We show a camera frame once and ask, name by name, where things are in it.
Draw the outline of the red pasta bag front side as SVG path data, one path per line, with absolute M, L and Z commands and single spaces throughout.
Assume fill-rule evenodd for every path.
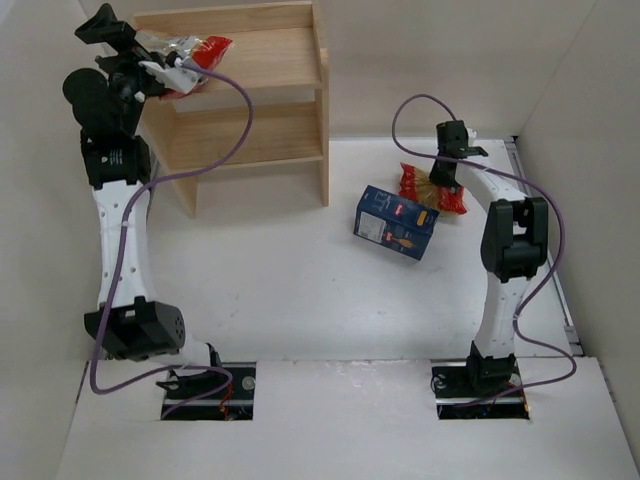
M 406 163 L 400 164 L 402 175 L 399 181 L 398 195 L 439 211 L 444 215 L 465 215 L 463 187 L 441 187 L 433 184 L 428 174 Z

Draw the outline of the red pasta bag label side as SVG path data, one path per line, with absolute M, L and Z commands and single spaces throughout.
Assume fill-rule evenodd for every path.
M 227 50 L 233 45 L 233 41 L 224 36 L 171 37 L 165 33 L 149 30 L 138 30 L 135 40 L 149 53 L 159 54 L 163 60 L 163 66 L 177 67 L 181 65 L 182 67 L 182 63 L 186 61 L 189 65 L 197 65 L 199 68 L 209 71 L 213 71 L 217 67 Z M 199 84 L 190 94 L 180 94 L 168 89 L 168 92 L 161 98 L 180 99 L 199 92 L 208 82 L 208 76 L 202 73 L 198 74 L 200 76 Z

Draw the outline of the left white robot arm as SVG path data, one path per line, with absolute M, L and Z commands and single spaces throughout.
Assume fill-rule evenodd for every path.
M 202 45 L 148 48 L 142 34 L 102 4 L 75 31 L 86 45 L 106 44 L 108 56 L 98 56 L 95 68 L 70 73 L 63 95 L 80 126 L 80 150 L 97 207 L 101 244 L 101 284 L 95 311 L 84 316 L 94 341 L 89 362 L 91 390 L 106 395 L 143 380 L 142 375 L 111 387 L 98 382 L 103 355 L 114 360 L 159 362 L 157 373 L 177 373 L 178 385 L 201 386 L 212 395 L 226 389 L 232 373 L 220 362 L 214 347 L 196 341 L 187 331 L 176 306 L 158 300 L 148 255 L 147 215 L 151 193 L 159 184 L 181 179 L 180 174 L 153 177 L 150 148 L 138 133 L 146 104 L 153 98 L 189 95 L 209 78 L 237 82 L 198 64 Z

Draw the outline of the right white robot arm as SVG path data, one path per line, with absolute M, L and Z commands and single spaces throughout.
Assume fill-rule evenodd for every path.
M 479 330 L 462 367 L 435 367 L 433 387 L 444 399 L 484 398 L 508 389 L 517 370 L 514 321 L 531 280 L 547 259 L 549 205 L 495 169 L 471 144 L 461 120 L 436 126 L 438 155 L 429 179 L 463 188 L 486 213 L 480 244 L 487 294 Z

